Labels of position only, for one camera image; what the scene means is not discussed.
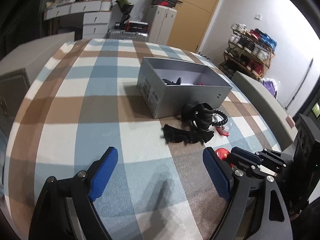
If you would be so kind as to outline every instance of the purple bag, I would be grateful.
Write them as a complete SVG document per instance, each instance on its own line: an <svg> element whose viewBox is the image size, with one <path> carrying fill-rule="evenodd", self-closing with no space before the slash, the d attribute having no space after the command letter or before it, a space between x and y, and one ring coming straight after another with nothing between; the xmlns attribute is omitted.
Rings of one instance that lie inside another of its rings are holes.
<svg viewBox="0 0 320 240"><path fill-rule="evenodd" d="M273 81L273 80L266 80L266 79L262 80L263 86L271 93L271 95L274 98L277 98L277 88L276 88L276 85L274 84L274 82L275 81Z"/></svg>

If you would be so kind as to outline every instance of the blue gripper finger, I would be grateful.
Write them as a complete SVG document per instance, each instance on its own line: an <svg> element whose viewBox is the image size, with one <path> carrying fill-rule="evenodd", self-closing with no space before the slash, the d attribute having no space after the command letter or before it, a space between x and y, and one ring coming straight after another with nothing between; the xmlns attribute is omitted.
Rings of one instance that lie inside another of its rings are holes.
<svg viewBox="0 0 320 240"><path fill-rule="evenodd" d="M105 154L107 154L107 157L100 163L100 167L91 180L89 199L92 202L102 196L118 162L118 151L116 148L109 147Z"/></svg>
<svg viewBox="0 0 320 240"><path fill-rule="evenodd" d="M204 149L203 163L207 172L215 186L218 195L225 200L230 199L230 180L227 174L223 171L222 161L218 158L211 147Z"/></svg>

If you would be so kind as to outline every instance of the plaid bedsheet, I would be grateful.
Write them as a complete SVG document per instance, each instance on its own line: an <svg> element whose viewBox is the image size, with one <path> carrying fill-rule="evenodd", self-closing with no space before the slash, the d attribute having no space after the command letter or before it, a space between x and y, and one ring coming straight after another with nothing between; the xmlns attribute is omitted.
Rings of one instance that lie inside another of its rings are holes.
<svg viewBox="0 0 320 240"><path fill-rule="evenodd" d="M182 59L213 68L233 89L220 110L229 137L201 145L166 144L136 88L143 57ZM252 152L279 145L255 108L222 72L188 51L111 39L64 44L31 85L6 151L4 190L19 235L27 238L33 209L48 176L70 178L113 146L119 161L94 205L117 239L208 239L225 209L202 162L205 147Z"/></svg>

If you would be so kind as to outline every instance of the white desk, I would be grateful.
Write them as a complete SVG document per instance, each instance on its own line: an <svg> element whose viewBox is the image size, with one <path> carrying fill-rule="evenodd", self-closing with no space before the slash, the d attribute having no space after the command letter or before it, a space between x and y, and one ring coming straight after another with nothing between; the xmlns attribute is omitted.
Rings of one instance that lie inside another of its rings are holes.
<svg viewBox="0 0 320 240"><path fill-rule="evenodd" d="M44 11L44 21L60 16L84 13L83 17L83 39L105 38L108 33L108 23L111 18L111 0L93 0L74 2L71 4L58 4Z"/></svg>

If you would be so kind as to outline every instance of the desk drawer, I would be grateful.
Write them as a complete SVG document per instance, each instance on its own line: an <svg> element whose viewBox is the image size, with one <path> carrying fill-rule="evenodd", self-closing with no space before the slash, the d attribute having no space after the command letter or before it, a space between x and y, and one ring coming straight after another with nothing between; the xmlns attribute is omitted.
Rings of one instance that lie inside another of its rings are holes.
<svg viewBox="0 0 320 240"><path fill-rule="evenodd" d="M71 7L71 5L67 4L67 5L62 5L62 6L58 6L58 7L49 9L45 12L44 18L46 20L48 20L48 19L52 19L55 17L68 15L68 14L70 14L70 7Z"/></svg>
<svg viewBox="0 0 320 240"><path fill-rule="evenodd" d="M75 2L71 5L71 13L98 12L100 11L101 1Z"/></svg>
<svg viewBox="0 0 320 240"><path fill-rule="evenodd" d="M112 2L102 1L100 11L109 11L111 9Z"/></svg>
<svg viewBox="0 0 320 240"><path fill-rule="evenodd" d="M83 25L83 34L107 34L108 24Z"/></svg>
<svg viewBox="0 0 320 240"><path fill-rule="evenodd" d="M92 12L85 13L83 24L109 23L111 12Z"/></svg>
<svg viewBox="0 0 320 240"><path fill-rule="evenodd" d="M84 34L82 39L105 39L106 34Z"/></svg>

